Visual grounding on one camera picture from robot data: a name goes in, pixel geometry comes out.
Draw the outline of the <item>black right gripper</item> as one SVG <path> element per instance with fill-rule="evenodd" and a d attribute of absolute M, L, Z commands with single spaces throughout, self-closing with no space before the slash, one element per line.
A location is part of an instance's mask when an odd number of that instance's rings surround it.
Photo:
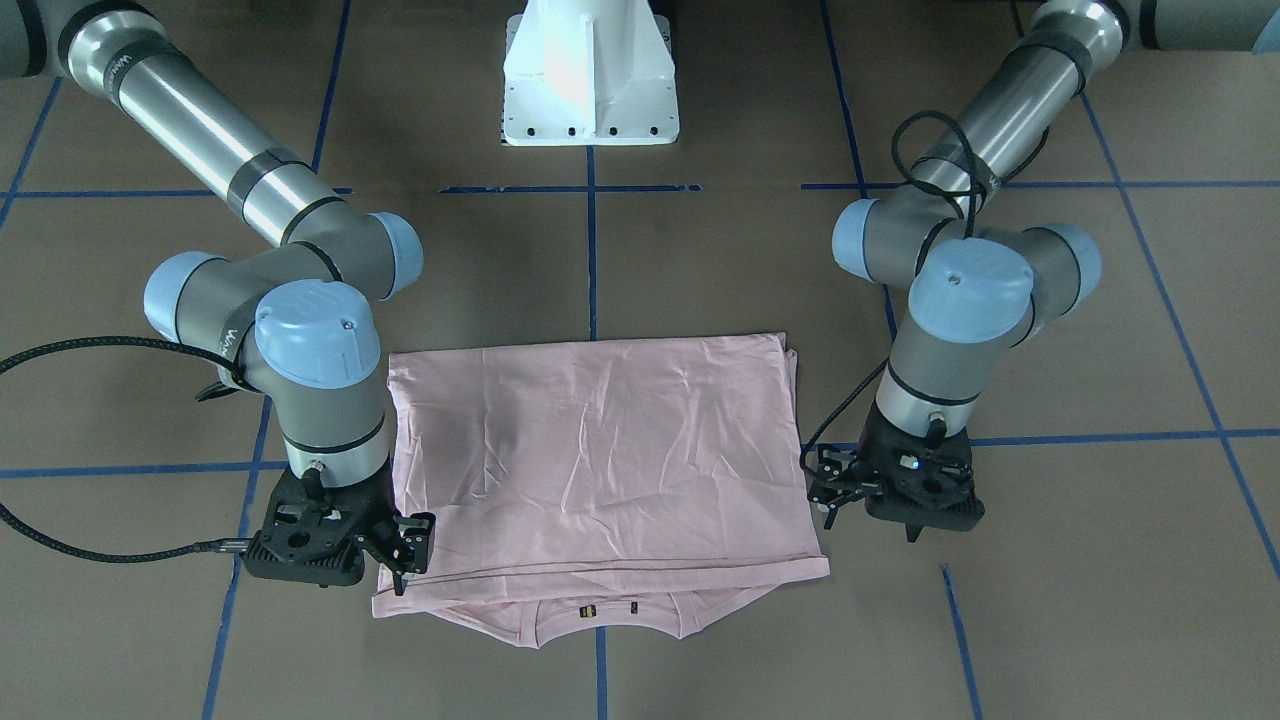
<path fill-rule="evenodd" d="M 285 469 L 273 489 L 261 529 L 244 551 L 253 577 L 315 585 L 353 585 L 370 556 L 390 571 L 392 589 L 428 573 L 436 515 L 396 514 L 389 468 L 358 483 L 325 487 Z"/>

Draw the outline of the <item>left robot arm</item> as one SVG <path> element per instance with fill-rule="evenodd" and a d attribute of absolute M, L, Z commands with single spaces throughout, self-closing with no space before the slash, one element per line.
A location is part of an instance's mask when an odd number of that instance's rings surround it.
<path fill-rule="evenodd" d="M 919 111 L 945 133 L 902 183 L 840 214 L 832 254 L 847 273 L 905 290 L 876 397 L 851 452 L 812 437 L 809 500 L 832 527 L 841 507 L 905 528 L 966 532 L 984 516 L 966 430 L 1000 356 L 1074 311 L 1098 286 L 1096 242 L 1074 225 L 979 225 L 980 210 L 1041 151 L 1059 113 L 1134 47 L 1277 50 L 1275 1 L 1046 1 L 959 118 Z"/>

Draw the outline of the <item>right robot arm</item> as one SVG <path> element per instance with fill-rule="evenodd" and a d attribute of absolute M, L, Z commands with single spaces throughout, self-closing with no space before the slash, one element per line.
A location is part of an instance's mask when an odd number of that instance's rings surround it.
<path fill-rule="evenodd" d="M 143 291 L 152 340 L 64 340 L 15 354 L 3 369 L 104 346 L 200 357 L 218 368 L 201 400 L 246 391 L 274 402 L 289 466 L 250 538 L 102 553 L 54 539 L 10 510 L 4 523 L 92 562 L 234 553 L 253 577 L 320 587 L 358 583 L 371 559 L 403 594 L 428 571 L 435 518 L 396 506 L 394 436 L 371 306 L 419 279 L 417 233 L 396 214 L 355 210 L 211 83 L 136 1 L 5 1 L 3 78 L 36 76 L 69 79 L 118 108 L 270 249 L 239 261 L 183 252 L 160 264 Z"/>

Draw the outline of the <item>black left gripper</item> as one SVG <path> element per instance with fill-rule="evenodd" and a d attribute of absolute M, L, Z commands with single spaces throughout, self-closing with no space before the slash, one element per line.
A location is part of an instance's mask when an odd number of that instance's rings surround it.
<path fill-rule="evenodd" d="M 977 497 L 972 446 L 965 430 L 950 432 L 946 416 L 932 413 L 922 436 L 895 425 L 874 404 L 856 450 L 814 447 L 817 465 L 808 498 L 831 530 L 841 507 L 865 500 L 867 514 L 904 525 L 909 544 L 925 528 L 972 530 L 986 515 Z"/>

